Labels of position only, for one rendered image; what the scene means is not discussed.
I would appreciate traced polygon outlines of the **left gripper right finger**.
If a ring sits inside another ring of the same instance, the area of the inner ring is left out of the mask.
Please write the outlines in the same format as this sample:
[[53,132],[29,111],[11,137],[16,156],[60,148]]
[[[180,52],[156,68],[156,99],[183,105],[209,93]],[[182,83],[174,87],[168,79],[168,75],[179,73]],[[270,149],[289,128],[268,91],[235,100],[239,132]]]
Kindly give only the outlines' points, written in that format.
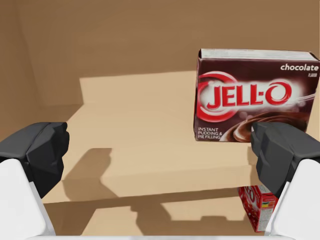
[[266,236],[320,236],[320,142],[280,122],[255,122],[251,148],[261,183],[278,199]]

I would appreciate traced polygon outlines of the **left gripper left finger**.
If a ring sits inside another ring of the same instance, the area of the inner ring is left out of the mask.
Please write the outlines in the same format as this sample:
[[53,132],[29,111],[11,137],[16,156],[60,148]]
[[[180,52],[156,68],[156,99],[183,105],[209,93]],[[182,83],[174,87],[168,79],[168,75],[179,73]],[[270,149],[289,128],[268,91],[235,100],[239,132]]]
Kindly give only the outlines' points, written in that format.
[[0,142],[0,236],[54,236],[42,198],[61,180],[66,122],[38,122]]

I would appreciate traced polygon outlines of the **red carton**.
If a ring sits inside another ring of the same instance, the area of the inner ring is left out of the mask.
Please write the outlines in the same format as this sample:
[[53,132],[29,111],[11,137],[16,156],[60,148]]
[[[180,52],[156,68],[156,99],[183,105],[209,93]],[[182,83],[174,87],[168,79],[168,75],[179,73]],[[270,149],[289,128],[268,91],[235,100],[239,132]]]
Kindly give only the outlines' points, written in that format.
[[237,192],[254,231],[264,232],[278,198],[264,185],[242,186]]

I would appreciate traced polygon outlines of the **brown carton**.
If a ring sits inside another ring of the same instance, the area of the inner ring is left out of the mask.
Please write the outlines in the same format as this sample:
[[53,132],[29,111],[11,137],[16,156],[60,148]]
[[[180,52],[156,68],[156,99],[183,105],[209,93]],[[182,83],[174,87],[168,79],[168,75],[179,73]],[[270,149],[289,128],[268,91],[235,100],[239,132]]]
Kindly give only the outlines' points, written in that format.
[[280,122],[306,131],[319,77],[320,59],[308,51],[202,48],[194,137],[248,143],[255,122]]

